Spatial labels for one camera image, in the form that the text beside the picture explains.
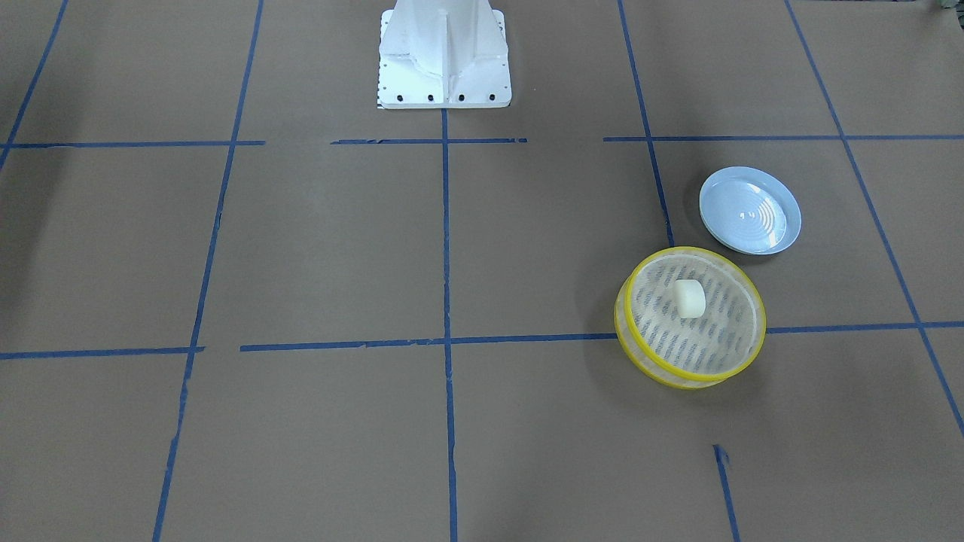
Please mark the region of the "yellow plastic steamer basket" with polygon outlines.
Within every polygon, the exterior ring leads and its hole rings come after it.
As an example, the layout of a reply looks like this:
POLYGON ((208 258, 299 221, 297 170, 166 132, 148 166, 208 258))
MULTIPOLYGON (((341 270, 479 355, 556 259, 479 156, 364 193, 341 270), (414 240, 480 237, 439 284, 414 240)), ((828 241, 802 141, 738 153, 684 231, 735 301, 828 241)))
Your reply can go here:
POLYGON ((746 370, 767 333, 754 282, 726 257, 690 246, 640 262, 618 291, 613 320, 634 366, 679 390, 702 390, 746 370))

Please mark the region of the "white pedestal base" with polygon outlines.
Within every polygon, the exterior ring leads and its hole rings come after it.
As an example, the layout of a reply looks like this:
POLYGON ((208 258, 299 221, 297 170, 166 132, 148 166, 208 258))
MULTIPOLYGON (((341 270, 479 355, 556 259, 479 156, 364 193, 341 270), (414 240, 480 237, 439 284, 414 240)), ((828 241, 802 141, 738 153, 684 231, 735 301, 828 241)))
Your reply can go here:
POLYGON ((489 1, 397 1, 381 13, 377 105, 506 108, 506 21, 489 1))

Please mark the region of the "light blue plate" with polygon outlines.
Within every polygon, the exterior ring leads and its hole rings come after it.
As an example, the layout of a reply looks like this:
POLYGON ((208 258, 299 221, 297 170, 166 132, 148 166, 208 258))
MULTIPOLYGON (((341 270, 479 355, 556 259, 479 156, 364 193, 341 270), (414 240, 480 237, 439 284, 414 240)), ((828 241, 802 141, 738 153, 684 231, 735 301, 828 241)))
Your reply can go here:
POLYGON ((798 200, 784 183, 761 169, 726 167, 701 186, 703 225, 723 246, 749 256, 789 249, 802 230, 798 200))

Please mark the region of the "white steamed bun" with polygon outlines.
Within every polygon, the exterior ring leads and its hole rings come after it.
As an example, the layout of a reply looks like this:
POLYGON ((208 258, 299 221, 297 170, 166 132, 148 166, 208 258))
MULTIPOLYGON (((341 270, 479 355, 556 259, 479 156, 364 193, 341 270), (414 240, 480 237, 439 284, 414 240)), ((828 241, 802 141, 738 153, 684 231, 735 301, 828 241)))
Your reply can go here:
POLYGON ((678 316, 683 319, 699 318, 706 311, 706 293, 698 280, 674 281, 673 298, 678 316))

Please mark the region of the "brown paper table cover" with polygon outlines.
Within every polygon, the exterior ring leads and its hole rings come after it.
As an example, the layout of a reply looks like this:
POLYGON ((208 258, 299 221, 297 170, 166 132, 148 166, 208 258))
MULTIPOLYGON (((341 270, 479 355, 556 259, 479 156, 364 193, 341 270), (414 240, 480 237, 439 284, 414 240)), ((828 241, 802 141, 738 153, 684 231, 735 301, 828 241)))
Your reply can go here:
POLYGON ((499 1, 511 105, 443 112, 391 6, 2 3, 4 541, 962 539, 953 11, 499 1), (679 246, 767 313, 702 390, 613 320, 679 246))

